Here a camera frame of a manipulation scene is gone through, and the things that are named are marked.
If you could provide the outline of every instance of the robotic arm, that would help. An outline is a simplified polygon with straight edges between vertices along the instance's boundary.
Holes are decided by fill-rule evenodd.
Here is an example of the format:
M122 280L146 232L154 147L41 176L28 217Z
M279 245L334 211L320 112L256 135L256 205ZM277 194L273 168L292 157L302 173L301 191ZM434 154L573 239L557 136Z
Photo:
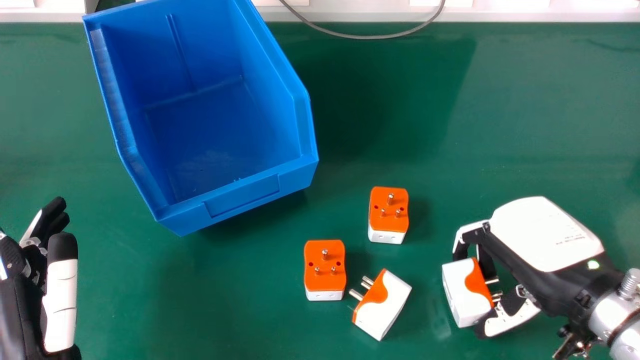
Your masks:
M471 245L477 258L468 258ZM548 199L518 199L463 226L453 260L442 267L447 299L458 326L473 326L479 338L542 312L568 319L554 359L587 357L594 343L616 360L640 359L640 270L620 272L598 237ZM494 260L519 282L506 294L489 291Z
M80 359L77 242L55 198L14 241L0 229L0 359Z

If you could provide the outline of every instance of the blue plastic bin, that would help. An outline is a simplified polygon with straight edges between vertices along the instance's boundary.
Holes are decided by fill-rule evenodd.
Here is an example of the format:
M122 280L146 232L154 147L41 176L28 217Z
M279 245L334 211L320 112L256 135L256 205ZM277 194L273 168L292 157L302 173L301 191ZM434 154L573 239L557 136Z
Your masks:
M116 148L185 235L309 186L309 96L250 0L147 0L84 17Z

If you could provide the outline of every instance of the silver metal joint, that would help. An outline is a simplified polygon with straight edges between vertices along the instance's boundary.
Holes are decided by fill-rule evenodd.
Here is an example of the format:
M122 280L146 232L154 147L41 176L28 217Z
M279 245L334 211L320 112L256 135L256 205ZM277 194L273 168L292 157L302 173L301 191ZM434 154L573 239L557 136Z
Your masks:
M638 284L640 283L640 269L631 268L622 279L618 288L618 296L625 300L632 300L638 294Z

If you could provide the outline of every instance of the green tabletop surface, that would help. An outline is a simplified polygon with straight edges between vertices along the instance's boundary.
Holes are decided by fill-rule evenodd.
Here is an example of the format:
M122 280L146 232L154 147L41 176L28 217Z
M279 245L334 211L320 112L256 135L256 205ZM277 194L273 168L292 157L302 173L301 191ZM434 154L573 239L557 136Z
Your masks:
M85 359L549 359L563 319L481 341L442 290L458 227L530 195L640 266L638 24L437 23L374 42L270 26L311 96L314 182L178 238L116 154L82 25L0 25L0 225L18 237L67 199ZM410 193L402 245L367 239L376 185ZM303 246L323 238L346 244L349 286L382 268L413 286L382 342L351 323L355 299L306 300Z

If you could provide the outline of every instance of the orange and white plug adapter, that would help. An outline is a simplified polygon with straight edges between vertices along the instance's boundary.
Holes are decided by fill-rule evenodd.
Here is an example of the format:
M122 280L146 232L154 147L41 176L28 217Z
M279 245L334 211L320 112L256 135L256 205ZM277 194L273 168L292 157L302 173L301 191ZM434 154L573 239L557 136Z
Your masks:
M442 265L442 284L458 327L474 325L493 309L501 294L492 295L487 285L497 281L485 281L475 258Z
M375 281L363 276L361 285L367 289L364 295L349 290L349 294L360 301L351 321L380 341L402 311L411 286L387 269L382 269Z
M347 286L344 244L309 240L305 244L305 292L309 301L342 300Z
M409 193L403 188L376 186L369 199L369 240L402 244L409 229Z

